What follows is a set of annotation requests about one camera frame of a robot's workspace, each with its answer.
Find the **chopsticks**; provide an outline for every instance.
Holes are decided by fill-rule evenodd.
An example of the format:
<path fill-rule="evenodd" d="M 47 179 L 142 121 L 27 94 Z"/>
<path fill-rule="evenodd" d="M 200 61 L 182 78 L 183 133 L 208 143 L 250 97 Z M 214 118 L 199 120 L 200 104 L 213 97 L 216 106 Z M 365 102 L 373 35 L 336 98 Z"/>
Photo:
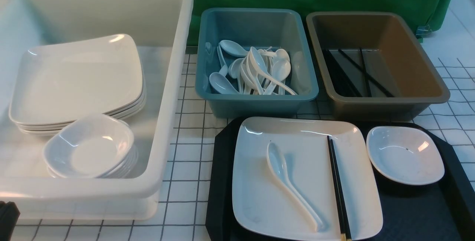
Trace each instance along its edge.
<path fill-rule="evenodd" d="M 348 91 L 343 90 L 343 88 L 341 88 L 341 90 L 343 90 L 344 94 L 346 94 L 345 96 L 348 96 L 348 97 L 362 97 L 362 95 L 360 94 L 358 89 L 356 89 L 356 86 L 351 81 L 350 77 L 348 77 L 346 72 L 341 68 L 341 66 L 338 64 L 338 61 L 336 61 L 335 57 L 333 57 L 331 52 L 329 50 L 323 50 L 322 52 L 324 54 L 325 61 L 326 62 L 328 60 L 331 61 L 332 72 L 334 72 L 336 75 L 340 76 L 338 80 L 341 81 L 341 83 L 346 83 L 346 85 L 347 85 L 346 88 L 348 88 Z"/>
<path fill-rule="evenodd" d="M 364 63 L 364 56 L 363 56 L 363 50 L 360 47 L 360 57 L 361 57 L 361 65 L 363 66 L 363 72 L 368 73 L 366 71 L 366 64 Z M 364 85 L 366 87 L 366 94 L 368 97 L 371 97 L 371 88 L 370 88 L 370 82 L 368 81 L 368 77 L 364 75 Z"/>
<path fill-rule="evenodd" d="M 333 185 L 336 197 L 336 208 L 338 210 L 338 221 L 340 223 L 341 241 L 351 241 L 350 225 L 348 224 L 348 215 L 346 214 L 345 199 L 341 187 L 338 164 L 336 162 L 336 153 L 333 140 L 327 136 L 328 151 L 330 152 L 331 174 L 333 176 Z"/>
<path fill-rule="evenodd" d="M 394 95 L 391 94 L 390 91 L 388 91 L 384 86 L 382 86 L 376 79 L 373 78 L 373 76 L 371 76 L 370 74 L 368 74 L 368 72 L 366 72 L 366 70 L 364 70 L 362 67 L 360 67 L 351 57 L 349 57 L 348 55 L 346 55 L 345 52 L 343 52 L 343 50 L 341 49 L 338 49 L 338 52 L 340 52 L 340 54 L 346 58 L 346 60 L 348 60 L 351 64 L 353 64 L 353 66 L 355 68 L 357 68 L 360 72 L 363 73 L 365 79 L 368 79 L 370 80 L 371 82 L 373 82 L 373 84 L 379 89 L 381 90 L 381 92 L 383 92 L 383 94 L 385 94 L 385 96 L 389 97 L 389 98 L 393 98 Z"/>

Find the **black tray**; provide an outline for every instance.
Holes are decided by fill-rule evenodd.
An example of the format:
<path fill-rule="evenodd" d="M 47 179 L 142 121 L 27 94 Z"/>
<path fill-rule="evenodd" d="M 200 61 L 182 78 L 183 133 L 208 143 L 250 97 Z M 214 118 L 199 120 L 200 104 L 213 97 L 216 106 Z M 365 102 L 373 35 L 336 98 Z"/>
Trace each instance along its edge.
<path fill-rule="evenodd" d="M 212 241 L 277 241 L 244 229 L 232 209 L 232 169 L 239 127 L 237 118 L 215 138 L 206 229 Z M 427 133 L 435 142 L 445 175 L 426 186 L 401 185 L 380 175 L 376 183 L 383 212 L 382 230 L 372 241 L 475 241 L 475 192 L 451 145 L 413 123 L 352 122 L 366 136 L 376 126 L 405 126 Z"/>

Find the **spoon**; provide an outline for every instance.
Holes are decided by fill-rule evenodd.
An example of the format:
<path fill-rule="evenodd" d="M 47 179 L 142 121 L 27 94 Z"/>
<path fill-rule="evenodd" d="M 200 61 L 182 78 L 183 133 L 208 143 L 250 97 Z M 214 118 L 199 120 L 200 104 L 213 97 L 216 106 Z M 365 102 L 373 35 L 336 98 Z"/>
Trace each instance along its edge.
<path fill-rule="evenodd" d="M 227 72 L 231 78 L 233 79 L 238 78 L 239 70 L 243 61 L 244 59 L 242 58 L 242 59 L 236 59 L 231 63 L 231 65 L 227 69 Z"/>
<path fill-rule="evenodd" d="M 244 63 L 244 64 L 241 64 L 241 67 L 240 67 L 241 77 L 244 81 L 244 84 L 246 85 L 244 87 L 244 94 L 246 94 L 246 88 L 249 89 L 249 92 L 251 92 L 251 89 L 254 89 L 254 90 L 258 89 L 256 85 L 254 84 L 254 82 L 251 80 L 251 77 L 249 77 L 248 71 L 246 70 L 246 65 L 247 64 Z"/>
<path fill-rule="evenodd" d="M 290 62 L 289 53 L 285 49 L 279 48 L 275 51 L 276 55 L 280 58 L 286 59 Z"/>
<path fill-rule="evenodd" d="M 239 94 L 232 84 L 219 72 L 209 75 L 209 84 L 220 94 Z"/>
<path fill-rule="evenodd" d="M 284 88 L 284 90 L 289 92 L 291 95 L 296 95 L 295 91 L 293 91 L 292 89 L 287 87 L 285 84 L 283 84 L 282 82 L 276 80 L 275 78 L 269 75 L 266 69 L 266 64 L 264 63 L 262 56 L 259 54 L 256 48 L 251 47 L 251 51 L 249 52 L 249 54 L 250 54 L 251 64 L 253 65 L 253 69 L 259 75 L 265 77 L 266 79 L 270 79 L 271 82 L 274 82 L 278 86 Z"/>
<path fill-rule="evenodd" d="M 226 76 L 227 74 L 227 65 L 226 61 L 224 60 L 224 55 L 223 51 L 221 50 L 221 46 L 217 45 L 217 58 L 219 59 L 219 64 L 221 65 L 221 70 L 219 70 L 219 73 L 223 76 Z"/>
<path fill-rule="evenodd" d="M 239 92 L 239 94 L 244 94 L 244 80 L 242 79 L 241 77 L 241 73 L 238 73 L 237 74 L 237 91 Z"/>
<path fill-rule="evenodd" d="M 278 184 L 280 184 L 283 189 L 285 189 L 293 197 L 293 199 L 298 204 L 300 204 L 300 207 L 305 213 L 305 217 L 310 223 L 312 230 L 314 232 L 318 231 L 319 226 L 320 229 L 322 229 L 323 221 L 320 219 L 312 206 L 310 206 L 310 204 L 302 197 L 302 195 L 300 195 L 297 189 L 295 189 L 295 187 L 292 185 L 292 182 L 290 182 L 285 157 L 279 150 L 278 146 L 273 142 L 268 144 L 267 162 L 268 167 Z"/>
<path fill-rule="evenodd" d="M 262 85 L 261 85 L 261 83 L 259 82 L 258 72 L 257 72 L 257 70 L 256 70 L 256 67 L 255 67 L 255 66 L 249 67 L 249 62 L 247 61 L 246 68 L 247 68 L 247 71 L 248 71 L 248 76 L 251 78 L 251 81 L 254 82 L 254 84 L 255 84 L 255 86 L 256 86 L 256 88 L 257 88 L 258 93 L 259 93 L 260 95 L 264 94 L 264 90 L 263 90 L 263 88 L 262 88 Z"/>
<path fill-rule="evenodd" d="M 224 49 L 226 53 L 234 57 L 246 57 L 248 52 L 242 48 L 240 44 L 237 42 L 233 42 L 232 40 L 221 40 L 219 45 Z"/>
<path fill-rule="evenodd" d="M 277 57 L 276 60 L 277 61 L 274 62 L 272 66 L 271 75 L 272 77 L 276 78 L 278 81 L 283 82 L 287 78 L 287 76 L 289 76 L 290 74 L 290 69 L 291 69 L 290 62 L 288 62 L 287 60 L 281 57 Z M 266 90 L 264 91 L 264 94 L 265 95 L 271 94 L 273 90 L 275 89 L 275 86 L 277 85 L 274 82 L 271 82 L 269 86 L 266 88 Z"/>

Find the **grid pattern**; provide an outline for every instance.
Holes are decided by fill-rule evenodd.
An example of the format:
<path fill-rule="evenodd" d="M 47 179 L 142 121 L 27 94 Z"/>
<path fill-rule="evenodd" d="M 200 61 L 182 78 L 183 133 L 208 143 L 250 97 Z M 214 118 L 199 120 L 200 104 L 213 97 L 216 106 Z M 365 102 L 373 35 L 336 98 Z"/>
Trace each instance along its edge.
<path fill-rule="evenodd" d="M 432 105 L 412 122 L 446 140 L 475 188 L 475 23 L 465 0 L 450 3 L 444 25 L 423 47 L 450 89 L 448 103 Z M 147 221 L 42 219 L 15 228 L 13 241 L 208 241 L 205 224 L 214 137 L 227 124 L 215 118 L 194 89 L 196 55 L 181 77 L 170 152 L 158 211 Z M 304 106 L 295 118 L 332 119 L 328 98 Z"/>

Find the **chopstick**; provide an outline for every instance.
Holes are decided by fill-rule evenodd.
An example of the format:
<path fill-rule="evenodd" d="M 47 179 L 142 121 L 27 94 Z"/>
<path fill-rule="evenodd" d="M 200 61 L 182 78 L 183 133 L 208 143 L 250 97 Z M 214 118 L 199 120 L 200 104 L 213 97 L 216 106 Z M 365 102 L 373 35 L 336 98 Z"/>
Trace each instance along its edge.
<path fill-rule="evenodd" d="M 355 66 L 360 72 L 363 72 L 363 75 L 369 79 L 371 82 L 373 82 L 373 84 L 379 89 L 381 90 L 381 92 L 383 92 L 383 94 L 385 94 L 385 96 L 389 97 L 389 98 L 393 98 L 394 95 L 391 94 L 390 91 L 388 91 L 384 86 L 382 86 L 377 80 L 375 80 L 373 78 L 373 76 L 371 76 L 370 74 L 368 74 L 368 72 L 365 72 L 363 70 L 362 67 L 360 67 L 351 57 L 349 57 L 348 55 L 346 55 L 345 52 L 343 52 L 343 50 L 341 49 L 338 49 L 338 52 L 340 52 L 340 54 L 345 57 L 351 64 L 353 64 L 353 66 Z"/>
<path fill-rule="evenodd" d="M 341 80 L 343 82 L 346 82 L 346 84 L 349 86 L 349 90 L 351 91 L 350 96 L 351 97 L 361 97 L 360 91 L 358 91 L 358 89 L 356 89 L 356 86 L 353 84 L 350 77 L 348 77 L 346 72 L 341 68 L 338 61 L 336 61 L 335 57 L 333 57 L 331 52 L 329 50 L 324 50 L 324 55 L 327 55 L 325 57 L 325 60 L 329 59 L 331 61 L 331 65 L 334 67 L 335 73 L 339 74 L 341 76 Z"/>
<path fill-rule="evenodd" d="M 368 73 L 366 71 L 366 64 L 364 63 L 363 50 L 361 49 L 361 47 L 360 47 L 360 57 L 361 57 L 361 65 L 363 66 L 363 71 L 365 73 Z M 366 77 L 366 75 L 363 75 L 363 76 L 364 76 L 364 85 L 366 87 L 366 94 L 368 97 L 371 97 L 370 82 L 368 81 L 368 77 Z"/>
<path fill-rule="evenodd" d="M 345 198 L 341 188 L 340 174 L 336 162 L 336 153 L 333 140 L 327 136 L 328 151 L 330 152 L 331 174 L 336 197 L 336 208 L 338 211 L 338 221 L 340 223 L 341 241 L 351 241 L 350 225 L 348 224 L 348 214 L 346 214 Z"/>

